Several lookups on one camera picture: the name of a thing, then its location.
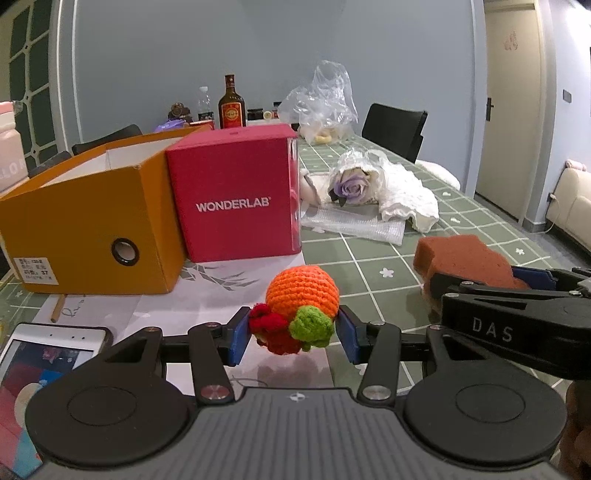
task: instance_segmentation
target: crocheted orange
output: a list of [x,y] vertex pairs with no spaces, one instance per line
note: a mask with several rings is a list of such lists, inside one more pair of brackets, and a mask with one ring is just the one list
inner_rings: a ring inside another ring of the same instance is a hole
[[267,289],[267,305],[289,322],[304,305],[319,308],[329,318],[339,309],[339,289],[332,278],[315,265],[288,268],[277,275]]

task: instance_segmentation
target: sofa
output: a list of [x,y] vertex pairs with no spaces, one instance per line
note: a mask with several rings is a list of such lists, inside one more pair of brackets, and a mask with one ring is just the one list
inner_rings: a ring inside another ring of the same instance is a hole
[[591,251],[591,172],[565,168],[546,218]]

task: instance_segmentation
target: wooden stick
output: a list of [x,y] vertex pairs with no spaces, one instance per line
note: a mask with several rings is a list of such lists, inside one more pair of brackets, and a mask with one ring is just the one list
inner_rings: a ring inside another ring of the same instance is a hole
[[53,309],[53,312],[51,314],[51,321],[53,323],[56,323],[59,320],[61,310],[64,307],[65,302],[66,302],[66,295],[64,295],[64,294],[60,295],[59,298],[57,299],[56,308]]

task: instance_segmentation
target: door handle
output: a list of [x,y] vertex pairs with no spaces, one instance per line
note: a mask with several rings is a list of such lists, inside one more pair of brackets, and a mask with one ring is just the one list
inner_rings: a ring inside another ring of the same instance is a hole
[[492,98],[488,97],[488,100],[486,101],[486,121],[490,122],[491,121],[491,110],[494,108],[495,106],[492,104]]

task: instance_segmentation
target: white label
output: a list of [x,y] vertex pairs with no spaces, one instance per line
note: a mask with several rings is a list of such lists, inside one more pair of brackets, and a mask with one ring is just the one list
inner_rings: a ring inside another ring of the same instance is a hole
[[197,210],[201,213],[216,212],[217,210],[236,210],[241,208],[268,207],[271,197],[251,199],[220,200],[219,202],[196,203]]
[[45,257],[14,257],[13,260],[24,283],[59,285]]

